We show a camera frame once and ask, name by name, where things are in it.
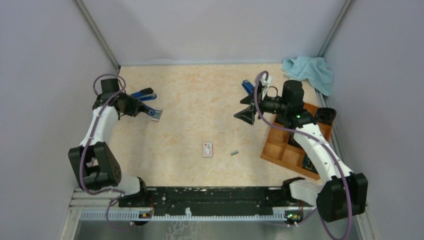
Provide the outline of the brown wooden compartment tray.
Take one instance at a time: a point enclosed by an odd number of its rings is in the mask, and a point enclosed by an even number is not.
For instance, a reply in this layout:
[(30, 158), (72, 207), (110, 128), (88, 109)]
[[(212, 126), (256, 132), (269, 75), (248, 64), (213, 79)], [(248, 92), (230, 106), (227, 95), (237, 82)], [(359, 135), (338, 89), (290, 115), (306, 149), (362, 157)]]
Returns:
[(306, 152), (295, 145), (289, 132), (270, 128), (260, 157), (263, 160), (296, 172), (314, 180), (319, 180), (319, 174), (313, 171), (313, 164)]

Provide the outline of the black tape roll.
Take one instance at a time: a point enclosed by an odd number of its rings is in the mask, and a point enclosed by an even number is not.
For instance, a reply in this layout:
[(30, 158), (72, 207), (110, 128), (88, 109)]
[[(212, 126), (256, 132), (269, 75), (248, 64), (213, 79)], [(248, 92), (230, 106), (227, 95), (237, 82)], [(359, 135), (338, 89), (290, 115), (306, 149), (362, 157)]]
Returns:
[(320, 107), (316, 110), (315, 119), (317, 122), (331, 126), (337, 116), (337, 111), (330, 107)]

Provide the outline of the blue black stapler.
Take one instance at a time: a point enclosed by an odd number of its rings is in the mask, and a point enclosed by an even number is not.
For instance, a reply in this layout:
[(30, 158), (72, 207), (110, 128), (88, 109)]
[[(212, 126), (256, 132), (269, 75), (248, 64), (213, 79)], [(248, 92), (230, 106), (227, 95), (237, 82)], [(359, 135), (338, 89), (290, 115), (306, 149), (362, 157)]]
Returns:
[(150, 101), (155, 100), (157, 98), (157, 94), (154, 93), (154, 90), (151, 87), (134, 92), (131, 94), (131, 96), (141, 101)]
[(142, 112), (147, 114), (148, 116), (151, 116), (151, 117), (153, 117), (156, 114), (156, 110), (152, 107), (147, 106), (147, 105), (144, 105), (142, 107)]

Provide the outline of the silver staple strip box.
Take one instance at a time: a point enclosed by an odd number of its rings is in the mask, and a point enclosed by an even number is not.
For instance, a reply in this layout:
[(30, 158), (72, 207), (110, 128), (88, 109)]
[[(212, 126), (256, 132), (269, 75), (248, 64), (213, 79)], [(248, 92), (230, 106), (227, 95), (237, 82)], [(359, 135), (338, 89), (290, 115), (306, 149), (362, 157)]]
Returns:
[(162, 113), (163, 113), (163, 110), (162, 110), (162, 109), (156, 108), (156, 109), (154, 110), (154, 114), (153, 114), (153, 116), (151, 117), (151, 120), (152, 120), (152, 121), (155, 121), (155, 122), (159, 122), (159, 121), (160, 121), (160, 118), (161, 118)]

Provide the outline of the silver staple strip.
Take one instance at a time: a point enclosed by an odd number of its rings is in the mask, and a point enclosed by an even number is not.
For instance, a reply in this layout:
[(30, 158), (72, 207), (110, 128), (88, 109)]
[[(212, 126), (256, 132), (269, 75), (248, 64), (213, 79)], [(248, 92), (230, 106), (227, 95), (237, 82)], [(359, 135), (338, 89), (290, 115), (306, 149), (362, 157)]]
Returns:
[(231, 156), (234, 156), (234, 155), (237, 155), (238, 153), (239, 153), (239, 151), (238, 150), (235, 150), (235, 151), (231, 152), (230, 155)]

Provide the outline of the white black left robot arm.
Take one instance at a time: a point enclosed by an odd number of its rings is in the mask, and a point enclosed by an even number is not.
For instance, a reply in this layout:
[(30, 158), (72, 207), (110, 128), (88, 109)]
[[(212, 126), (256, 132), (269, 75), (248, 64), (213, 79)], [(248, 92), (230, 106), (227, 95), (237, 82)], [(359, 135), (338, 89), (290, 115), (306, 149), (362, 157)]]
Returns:
[(127, 94), (126, 81), (119, 75), (103, 74), (95, 82), (100, 82), (101, 92), (95, 92), (90, 126), (80, 144), (68, 151), (76, 180), (88, 195), (114, 192), (130, 198), (136, 206), (144, 207), (150, 200), (146, 183), (141, 177), (122, 172), (108, 143), (121, 117), (136, 117), (140, 113), (152, 115), (155, 111)]

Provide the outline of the light blue cloth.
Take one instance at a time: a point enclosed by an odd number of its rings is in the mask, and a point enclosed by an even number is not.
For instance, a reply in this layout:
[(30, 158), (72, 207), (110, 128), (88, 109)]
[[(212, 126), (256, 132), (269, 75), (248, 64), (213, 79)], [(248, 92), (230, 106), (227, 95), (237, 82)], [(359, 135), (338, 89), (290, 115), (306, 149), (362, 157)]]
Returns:
[(326, 97), (332, 94), (334, 73), (323, 57), (287, 58), (282, 61), (282, 70), (291, 80), (308, 80), (311, 86)]

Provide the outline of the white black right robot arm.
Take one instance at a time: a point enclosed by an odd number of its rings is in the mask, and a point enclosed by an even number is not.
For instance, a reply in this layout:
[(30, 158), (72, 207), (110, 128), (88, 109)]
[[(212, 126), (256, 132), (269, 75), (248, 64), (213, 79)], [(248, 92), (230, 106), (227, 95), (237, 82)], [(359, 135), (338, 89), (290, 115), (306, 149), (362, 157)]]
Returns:
[(302, 177), (288, 179), (282, 184), (281, 199), (287, 206), (299, 201), (308, 203), (318, 211), (327, 223), (363, 214), (366, 210), (368, 179), (362, 173), (354, 173), (337, 156), (323, 136), (318, 119), (306, 108), (301, 82), (287, 80), (282, 94), (269, 96), (270, 85), (257, 80), (254, 90), (242, 99), (248, 107), (234, 117), (253, 125), (255, 118), (264, 113), (276, 115), (277, 124), (266, 123), (273, 129), (289, 132), (310, 159), (321, 184), (311, 183)]

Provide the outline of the red white staple box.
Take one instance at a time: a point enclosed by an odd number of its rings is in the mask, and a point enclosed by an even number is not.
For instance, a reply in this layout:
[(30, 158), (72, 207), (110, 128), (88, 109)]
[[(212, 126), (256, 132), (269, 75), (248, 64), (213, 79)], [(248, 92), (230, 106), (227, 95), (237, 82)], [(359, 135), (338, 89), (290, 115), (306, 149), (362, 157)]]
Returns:
[(212, 142), (204, 142), (203, 143), (203, 157), (204, 158), (212, 158), (213, 157), (213, 143)]

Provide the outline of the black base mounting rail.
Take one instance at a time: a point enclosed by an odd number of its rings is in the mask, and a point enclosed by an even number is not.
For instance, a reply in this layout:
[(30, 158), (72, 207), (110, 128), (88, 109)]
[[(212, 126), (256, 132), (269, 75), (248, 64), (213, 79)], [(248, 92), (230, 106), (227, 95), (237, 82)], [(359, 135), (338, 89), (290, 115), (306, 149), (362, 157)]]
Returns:
[(177, 187), (148, 188), (118, 201), (121, 208), (148, 208), (155, 217), (270, 217), (275, 210), (298, 212), (307, 203), (289, 199), (281, 187)]

